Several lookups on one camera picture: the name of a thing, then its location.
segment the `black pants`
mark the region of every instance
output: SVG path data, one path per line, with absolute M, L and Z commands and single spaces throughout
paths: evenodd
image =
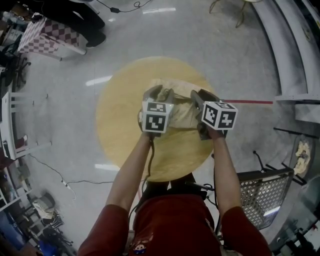
M 69 0 L 43 1 L 27 0 L 27 4 L 33 12 L 38 12 L 51 20 L 69 26 L 92 44 L 100 43 L 104 40 L 105 35 L 99 31 L 104 27 L 104 21 L 84 3 Z
M 197 195 L 206 199 L 207 192 L 201 191 L 201 188 L 186 185 L 186 182 L 196 183 L 195 178 L 192 173 L 175 180 L 167 182 L 147 182 L 146 189 L 143 192 L 141 199 L 136 207 L 136 211 L 140 206 L 147 200 L 160 196 L 168 195 Z

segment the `round wooden table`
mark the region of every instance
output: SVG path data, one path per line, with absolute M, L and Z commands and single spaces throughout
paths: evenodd
M 105 155 L 119 167 L 139 139 L 141 130 L 137 115 L 142 107 L 143 94 L 155 78 L 179 79 L 212 91 L 199 72 L 174 58 L 142 58 L 115 73 L 99 97 L 96 127 Z M 169 127 L 165 134 L 154 139 L 154 147 L 148 181 L 164 182 L 193 172 L 210 155 L 213 145 L 210 140 L 201 141 L 197 130 Z

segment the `tile floor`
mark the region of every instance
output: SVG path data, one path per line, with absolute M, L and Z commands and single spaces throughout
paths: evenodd
M 134 1 L 103 0 L 109 6 L 130 10 Z M 105 21 L 107 40 L 86 55 L 67 56 L 59 62 L 28 54 L 27 84 L 22 91 L 36 95 L 35 106 L 21 109 L 16 116 L 17 133 L 28 134 L 30 142 L 52 141 L 50 148 L 34 153 L 55 168 L 66 181 L 112 181 L 116 171 L 104 168 L 113 163 L 105 156 L 96 133 L 95 111 L 101 89 L 125 64 L 149 56 L 166 56 L 189 63 L 203 73 L 222 99 L 272 100 L 280 93 L 273 53 L 264 30 L 251 6 L 244 24 L 235 28 L 242 1 L 223 0 L 209 14 L 211 0 L 153 0 L 140 10 L 110 13 L 98 2 Z M 156 9 L 170 11 L 143 12 Z M 48 99 L 41 94 L 48 93 Z M 259 169 L 252 154 L 257 150 L 264 163 L 275 167 L 288 158 L 293 137 L 274 132 L 272 127 L 310 131 L 312 126 L 294 120 L 292 105 L 246 105 L 239 109 L 235 130 L 227 143 L 238 172 Z M 59 176 L 30 156 L 24 157 L 36 194 L 49 191 L 65 225 L 61 228 L 77 249 L 88 235 L 103 208 L 111 184 L 63 186 Z M 208 159 L 194 172 L 199 183 L 212 183 Z M 210 210 L 214 219 L 218 212 Z M 266 234 L 272 239 L 275 234 Z

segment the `checkered tablecloth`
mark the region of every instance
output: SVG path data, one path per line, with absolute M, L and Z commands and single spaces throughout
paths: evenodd
M 20 53 L 53 54 L 60 45 L 79 46 L 79 33 L 69 26 L 44 18 L 37 23 L 29 23 L 21 39 Z

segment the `red shirt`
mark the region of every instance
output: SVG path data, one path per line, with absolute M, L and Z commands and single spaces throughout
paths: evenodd
M 271 256 L 268 244 L 242 208 L 227 211 L 222 220 L 224 243 L 243 256 Z M 220 256 L 211 227 L 213 218 L 197 195 L 165 195 L 146 201 L 136 214 L 135 237 L 129 255 Z M 128 238 L 128 212 L 116 205 L 103 208 L 78 256 L 121 256 Z

